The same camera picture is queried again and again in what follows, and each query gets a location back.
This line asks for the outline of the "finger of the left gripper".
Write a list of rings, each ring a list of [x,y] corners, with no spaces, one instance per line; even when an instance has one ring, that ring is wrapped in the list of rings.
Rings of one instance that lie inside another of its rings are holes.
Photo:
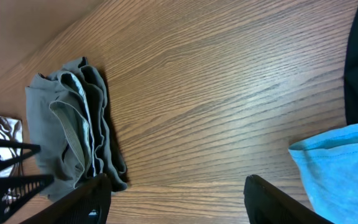
[[[0,178],[0,223],[6,222],[31,198],[54,181],[52,175]]]
[[[40,146],[0,139],[0,171],[40,152]]]

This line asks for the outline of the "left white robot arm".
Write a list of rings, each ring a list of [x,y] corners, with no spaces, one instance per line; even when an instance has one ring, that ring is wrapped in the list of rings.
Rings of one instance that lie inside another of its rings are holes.
[[[40,146],[16,141],[0,139],[0,148],[27,149],[27,153],[20,152],[18,156],[6,160],[1,159],[0,171],[19,164],[40,152]],[[15,177],[0,177],[0,223],[7,221],[31,198],[43,191],[54,181],[52,175],[30,175]]]

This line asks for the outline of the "light blue garment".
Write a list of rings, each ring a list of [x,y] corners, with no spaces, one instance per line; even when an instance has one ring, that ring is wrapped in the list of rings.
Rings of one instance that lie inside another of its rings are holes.
[[[358,124],[292,144],[314,211],[333,223],[358,223]]]

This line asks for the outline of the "cardboard backboard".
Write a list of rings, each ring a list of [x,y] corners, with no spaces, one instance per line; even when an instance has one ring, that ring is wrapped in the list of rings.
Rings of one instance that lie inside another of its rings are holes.
[[[103,0],[0,0],[0,77]]]

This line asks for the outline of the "grey shorts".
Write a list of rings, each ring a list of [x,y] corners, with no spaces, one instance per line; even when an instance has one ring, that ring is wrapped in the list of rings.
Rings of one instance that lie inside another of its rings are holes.
[[[42,195],[55,202],[106,174],[113,192],[128,188],[124,158],[108,123],[108,91],[98,70],[81,57],[25,88],[29,138],[40,146],[36,164],[54,182]]]

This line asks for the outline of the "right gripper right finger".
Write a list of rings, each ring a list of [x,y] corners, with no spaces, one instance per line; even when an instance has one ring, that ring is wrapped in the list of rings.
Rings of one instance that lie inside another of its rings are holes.
[[[330,222],[258,175],[249,175],[246,178],[244,204],[250,224]]]

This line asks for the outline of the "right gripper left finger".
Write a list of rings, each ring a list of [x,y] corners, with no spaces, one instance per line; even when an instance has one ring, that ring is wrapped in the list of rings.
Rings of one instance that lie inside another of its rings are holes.
[[[111,190],[107,175],[99,174],[24,223],[105,224],[111,206]]]

